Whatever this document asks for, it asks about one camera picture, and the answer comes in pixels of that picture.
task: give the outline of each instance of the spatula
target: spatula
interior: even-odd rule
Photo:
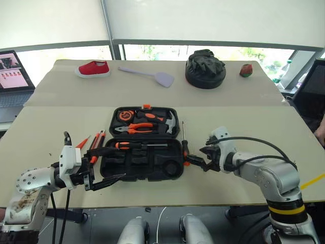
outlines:
[[[155,78],[155,80],[162,86],[164,87],[170,87],[173,82],[174,82],[174,76],[164,73],[164,72],[158,72],[156,74],[148,74],[148,73],[143,73],[143,72],[139,72],[136,70],[131,70],[128,68],[124,68],[124,67],[118,67],[119,70],[121,71],[125,71],[125,72],[130,72],[130,73],[134,73],[134,74],[141,74],[141,75],[149,75],[149,76],[153,76]]]

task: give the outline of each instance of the black hat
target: black hat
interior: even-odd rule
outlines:
[[[220,86],[225,78],[224,66],[209,49],[198,50],[186,62],[185,77],[193,86],[213,89]]]

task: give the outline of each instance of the white shoe sole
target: white shoe sole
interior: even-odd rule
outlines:
[[[75,69],[76,75],[78,75],[81,78],[95,78],[95,77],[107,77],[111,75],[111,71],[109,70],[107,73],[103,74],[94,74],[94,75],[83,75],[80,73],[79,68]]]

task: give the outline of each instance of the cable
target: cable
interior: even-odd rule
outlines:
[[[263,155],[263,156],[257,156],[257,157],[253,157],[253,158],[250,158],[250,159],[247,159],[247,160],[244,160],[243,162],[241,162],[240,164],[238,164],[237,166],[235,166],[233,168],[233,170],[238,170],[240,167],[242,167],[244,164],[250,162],[250,161],[253,161],[253,160],[256,160],[256,159],[281,159],[289,164],[291,164],[296,170],[297,169],[297,166],[296,164],[294,164],[292,161],[290,161],[289,159],[286,159],[286,158],[283,158],[283,157],[280,157],[280,156],[274,156],[274,155]]]
[[[210,139],[206,142],[206,145],[211,145],[211,144],[218,144],[219,142],[222,141],[229,141],[229,140],[249,140],[249,141],[257,141],[263,144],[266,144],[272,148],[274,148],[275,150],[277,150],[284,158],[288,159],[288,156],[280,149],[278,148],[276,145],[265,141],[265,140],[261,140],[258,138],[253,138],[253,137],[246,137],[246,136],[234,136],[234,137],[226,137],[226,138],[221,138],[221,139]]]
[[[53,212],[54,212],[54,224],[53,224],[53,233],[52,233],[52,244],[55,244],[57,217],[56,217],[56,206],[55,206],[55,202],[54,202],[53,193],[51,193],[51,201],[52,201]]]
[[[165,211],[166,207],[163,208],[163,210],[161,211],[160,215],[159,215],[159,219],[158,219],[158,225],[157,225],[157,239],[156,239],[156,243],[158,244],[158,229],[159,229],[159,223],[160,223],[160,218],[161,215],[163,214],[163,212]]]
[[[260,231],[262,231],[263,229],[265,229],[266,227],[268,227],[270,224],[271,224],[271,222],[267,222],[265,225],[263,225],[262,227],[258,228],[258,230],[255,231],[255,232],[252,234],[252,236],[248,239],[247,244],[249,244],[249,243],[253,240],[253,238],[254,238],[254,237],[255,237],[255,236],[256,236]]]
[[[251,224],[244,232],[243,234],[240,236],[238,244],[241,244],[241,240],[243,239],[243,237],[245,236],[245,234],[251,229],[253,228],[255,225],[257,225],[258,223],[260,223],[262,220],[266,219],[268,216],[270,215],[270,213],[268,212],[266,215],[263,215],[261,218],[259,218],[258,220],[256,220],[253,224]]]
[[[69,200],[70,200],[70,190],[68,190],[68,194],[67,194],[66,209],[65,209],[65,212],[64,212],[64,219],[63,219],[63,223],[62,223],[59,244],[62,244],[63,235],[64,235],[64,229],[66,228],[66,221],[67,221],[67,213],[68,213],[68,207],[69,207]]]
[[[43,228],[43,230],[41,230],[40,231],[40,233],[39,233],[39,236],[44,232],[44,230],[46,230],[46,228],[50,225],[50,224],[52,224],[52,222],[53,222],[53,220],[51,220],[44,228]]]

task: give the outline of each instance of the hammer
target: hammer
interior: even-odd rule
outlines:
[[[175,127],[175,124],[176,124],[176,120],[175,120],[175,117],[173,115],[173,113],[171,111],[169,111],[169,113],[171,114],[171,119],[166,119],[166,125],[168,125],[168,130],[167,130],[167,133],[168,134],[171,134],[172,131],[173,131],[173,128]]]
[[[142,112],[142,111],[139,111],[137,113],[137,117],[138,118],[146,118],[149,122],[155,122],[155,123],[161,123],[161,124],[166,124],[168,125],[168,130],[167,130],[167,133],[168,134],[171,134],[173,132],[173,128],[175,127],[176,125],[176,119],[175,119],[175,116],[174,114],[169,111],[170,115],[171,115],[171,119],[167,119],[165,117],[159,117],[153,113],[145,113],[145,112]]]

